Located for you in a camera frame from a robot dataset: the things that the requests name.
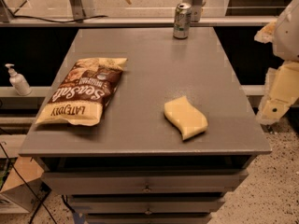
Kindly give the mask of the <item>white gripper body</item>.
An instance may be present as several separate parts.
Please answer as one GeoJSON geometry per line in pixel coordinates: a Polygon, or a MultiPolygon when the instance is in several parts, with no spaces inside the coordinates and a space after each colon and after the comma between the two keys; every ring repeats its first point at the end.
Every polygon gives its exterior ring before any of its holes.
{"type": "Polygon", "coordinates": [[[273,37],[273,52],[285,61],[299,61],[299,0],[292,0],[279,15],[273,37]]]}

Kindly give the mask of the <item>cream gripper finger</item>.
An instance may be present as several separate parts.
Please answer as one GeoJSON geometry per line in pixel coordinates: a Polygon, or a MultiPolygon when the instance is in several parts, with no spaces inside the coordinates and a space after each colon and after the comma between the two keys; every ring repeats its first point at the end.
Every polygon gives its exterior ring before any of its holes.
{"type": "Polygon", "coordinates": [[[276,21],[267,23],[260,31],[254,36],[254,40],[260,43],[269,43],[273,41],[276,21]]]}
{"type": "Polygon", "coordinates": [[[299,98],[299,62],[284,62],[278,69],[269,68],[264,96],[258,106],[257,121],[262,125],[278,122],[299,98]]]}

